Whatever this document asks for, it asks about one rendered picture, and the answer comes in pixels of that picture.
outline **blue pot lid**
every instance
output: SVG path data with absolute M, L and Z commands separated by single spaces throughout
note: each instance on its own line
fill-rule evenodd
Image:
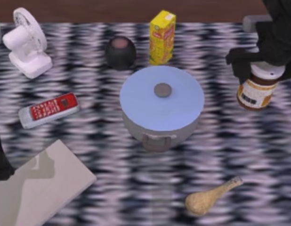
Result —
M 162 88 L 160 93 L 156 92 L 158 87 Z M 120 91 L 120 104 L 135 124 L 155 131 L 172 131 L 198 118 L 204 93 L 189 73 L 175 67 L 151 66 L 127 78 Z

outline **white notebook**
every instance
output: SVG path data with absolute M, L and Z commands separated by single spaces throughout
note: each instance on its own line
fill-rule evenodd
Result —
M 57 140 L 0 182 L 0 226 L 41 226 L 95 181 Z

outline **yellow carton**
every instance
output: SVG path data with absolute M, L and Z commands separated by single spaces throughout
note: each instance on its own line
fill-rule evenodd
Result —
M 150 64 L 160 65 L 173 56 L 176 15 L 161 11 L 150 23 Z

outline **black sphere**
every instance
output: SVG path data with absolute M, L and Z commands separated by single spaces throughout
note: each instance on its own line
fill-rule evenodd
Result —
M 136 59 L 134 43 L 124 36 L 112 38 L 105 49 L 107 64 L 115 70 L 123 71 L 129 69 Z

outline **table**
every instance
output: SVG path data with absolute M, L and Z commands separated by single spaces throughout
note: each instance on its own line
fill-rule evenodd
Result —
M 3 34 L 12 28 L 13 24 L 3 24 Z M 201 83 L 205 108 L 186 142 L 161 156 L 150 156 L 125 129 L 118 100 L 125 79 L 148 66 L 148 25 L 42 24 L 42 28 L 54 67 L 32 81 L 9 62 L 9 51 L 0 46 L 3 148 L 17 168 L 44 144 L 61 139 L 98 178 L 45 226 L 153 226 L 158 221 L 172 226 L 291 225 L 291 80 L 279 84 L 266 110 L 248 112 L 236 102 L 238 81 L 224 59 L 232 47 L 254 49 L 256 34 L 244 34 L 241 24 L 177 25 L 169 65 Z M 138 60 L 132 70 L 118 72 L 105 65 L 105 42 L 116 33 L 136 44 Z M 21 128 L 20 108 L 70 91 L 79 98 L 79 113 L 31 130 Z M 165 182 L 157 185 L 159 194 L 151 190 L 155 186 L 151 170 Z M 224 195 L 207 216 L 197 219 L 186 211 L 184 198 L 189 193 L 235 175 L 244 185 Z M 151 200 L 160 195 L 171 205 L 156 206 L 153 216 Z

